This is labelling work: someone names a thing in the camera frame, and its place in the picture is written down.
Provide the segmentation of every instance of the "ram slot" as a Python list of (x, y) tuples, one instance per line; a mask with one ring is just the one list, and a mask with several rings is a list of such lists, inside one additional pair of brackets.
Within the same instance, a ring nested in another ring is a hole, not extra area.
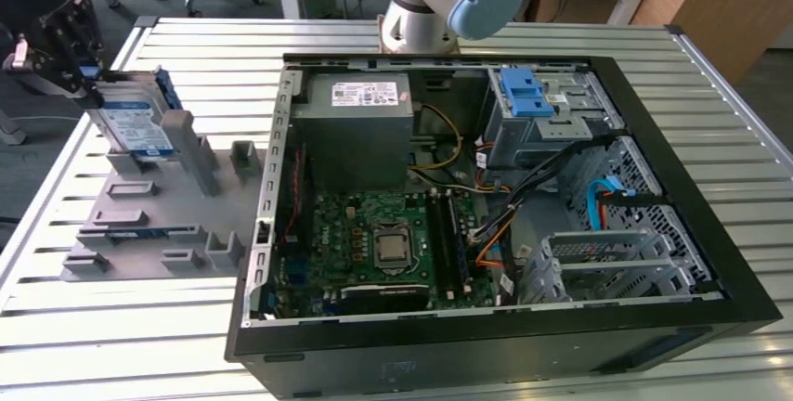
[(452, 223), (452, 235), (454, 245), (454, 255), (457, 262), (457, 287), (462, 289), (465, 294), (472, 292), (472, 285), (469, 284), (472, 276), (469, 274), (469, 259), (466, 258), (466, 243), (462, 238), (462, 231), (457, 219), (456, 197), (452, 190), (446, 191), (446, 206), (449, 207), (449, 220)]
[(460, 291), (457, 255), (454, 237), (449, 226), (449, 206), (446, 198), (436, 190), (428, 192), (425, 200), (429, 223), (430, 247), (433, 248), (433, 266), (436, 268), (436, 287), (441, 299), (453, 300)]

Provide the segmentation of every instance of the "robotic arm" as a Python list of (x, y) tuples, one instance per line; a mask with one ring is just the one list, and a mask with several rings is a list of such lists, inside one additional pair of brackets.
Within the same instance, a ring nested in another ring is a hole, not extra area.
[(457, 36), (478, 40), (501, 30), (523, 0), (392, 0), (381, 40), (393, 53), (449, 53)]
[(89, 78), (102, 73), (103, 42), (91, 0), (0, 0), (0, 24), (15, 42), (3, 70), (38, 92), (99, 107)]

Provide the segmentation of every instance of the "chip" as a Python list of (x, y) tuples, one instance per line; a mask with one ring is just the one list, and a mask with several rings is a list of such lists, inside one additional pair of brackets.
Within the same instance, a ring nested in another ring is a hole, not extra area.
[(410, 225), (378, 226), (372, 234), (374, 237), (374, 266), (392, 276), (401, 274), (413, 262)]

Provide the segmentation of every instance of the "blue label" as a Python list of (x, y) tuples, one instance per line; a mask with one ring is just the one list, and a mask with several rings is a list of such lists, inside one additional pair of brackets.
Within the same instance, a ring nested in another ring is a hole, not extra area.
[(123, 102), (106, 102), (105, 106), (102, 106), (105, 109), (151, 109), (151, 106), (149, 105), (147, 102), (142, 102), (142, 101), (123, 101)]

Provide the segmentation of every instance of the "yellow wire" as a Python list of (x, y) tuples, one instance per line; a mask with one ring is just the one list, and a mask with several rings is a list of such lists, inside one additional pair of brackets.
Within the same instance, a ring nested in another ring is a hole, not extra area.
[(457, 129), (456, 124), (452, 122), (452, 120), (444, 114), (444, 112), (441, 110), (438, 110), (437, 107), (433, 107), (429, 104), (422, 104), (422, 107), (428, 107), (429, 109), (432, 109), (438, 114), (438, 116), (441, 117), (441, 119), (449, 124), (449, 127), (452, 127), (452, 130), (456, 131), (457, 149), (456, 149), (456, 154), (445, 162), (438, 162), (436, 164), (417, 164), (414, 166), (408, 167), (408, 169), (420, 169), (420, 170), (424, 170), (424, 169), (440, 169), (441, 167), (452, 164), (457, 160), (457, 157), (460, 156), (460, 152), (462, 151), (462, 136), (460, 136), (460, 131)]

